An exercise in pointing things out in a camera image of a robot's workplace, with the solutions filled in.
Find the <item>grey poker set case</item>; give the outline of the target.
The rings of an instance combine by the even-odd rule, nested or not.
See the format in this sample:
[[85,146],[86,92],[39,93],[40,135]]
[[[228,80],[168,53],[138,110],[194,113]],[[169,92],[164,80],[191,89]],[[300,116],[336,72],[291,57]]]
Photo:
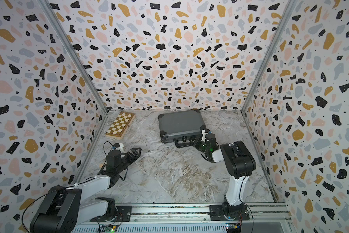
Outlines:
[[202,130],[206,129],[199,110],[160,114],[158,122],[161,142],[173,142],[177,148],[190,147],[190,138],[202,136]]

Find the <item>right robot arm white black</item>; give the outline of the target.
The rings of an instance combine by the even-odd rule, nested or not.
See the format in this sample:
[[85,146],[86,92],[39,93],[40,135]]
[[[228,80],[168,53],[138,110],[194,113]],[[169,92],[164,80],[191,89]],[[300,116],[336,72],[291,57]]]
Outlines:
[[189,139],[201,156],[210,163],[224,162],[229,174],[229,185],[221,206],[211,207],[213,219],[243,219],[247,205],[243,201],[246,182],[256,170],[256,162],[242,141],[218,145],[215,135],[204,132],[202,136]]

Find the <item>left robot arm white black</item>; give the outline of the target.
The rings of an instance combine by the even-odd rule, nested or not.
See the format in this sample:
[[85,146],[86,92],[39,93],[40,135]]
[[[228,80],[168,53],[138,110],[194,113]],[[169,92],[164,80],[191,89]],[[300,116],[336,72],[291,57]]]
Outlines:
[[86,203],[99,192],[112,188],[128,167],[141,157],[141,148],[123,151],[120,144],[113,145],[106,153],[105,162],[99,172],[83,182],[70,186],[54,186],[40,197],[42,200],[29,227],[28,233],[70,233],[84,222],[96,222],[97,232],[115,232],[123,222],[129,222],[131,206],[117,207],[113,198],[99,197]]

